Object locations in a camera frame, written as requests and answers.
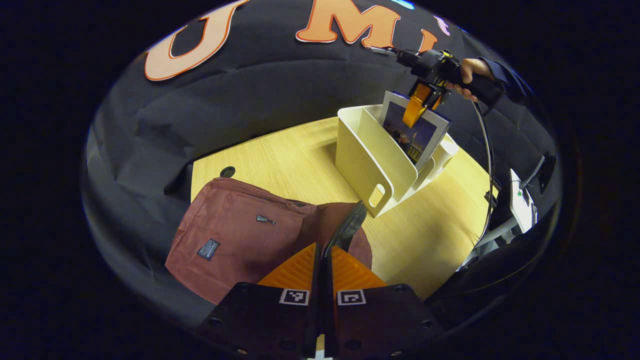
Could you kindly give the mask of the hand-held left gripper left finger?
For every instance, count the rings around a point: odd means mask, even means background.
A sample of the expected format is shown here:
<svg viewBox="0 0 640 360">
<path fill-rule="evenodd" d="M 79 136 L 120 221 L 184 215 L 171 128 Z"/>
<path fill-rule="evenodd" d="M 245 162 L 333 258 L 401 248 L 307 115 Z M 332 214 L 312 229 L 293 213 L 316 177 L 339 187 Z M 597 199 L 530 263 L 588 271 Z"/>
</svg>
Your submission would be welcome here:
<svg viewBox="0 0 640 360">
<path fill-rule="evenodd" d="M 199 337 L 232 360 L 314 358 L 321 271 L 322 248 L 313 243 L 258 283 L 236 283 Z"/>
</svg>

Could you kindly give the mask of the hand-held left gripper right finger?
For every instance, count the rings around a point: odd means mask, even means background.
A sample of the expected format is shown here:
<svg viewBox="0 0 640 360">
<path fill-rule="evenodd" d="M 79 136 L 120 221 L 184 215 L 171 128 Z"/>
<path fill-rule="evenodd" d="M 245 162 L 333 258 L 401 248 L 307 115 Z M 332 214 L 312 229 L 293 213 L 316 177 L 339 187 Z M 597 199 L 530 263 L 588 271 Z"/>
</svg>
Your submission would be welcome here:
<svg viewBox="0 0 640 360">
<path fill-rule="evenodd" d="M 420 360 L 444 333 L 407 284 L 388 285 L 337 246 L 322 254 L 320 333 L 334 360 Z"/>
</svg>

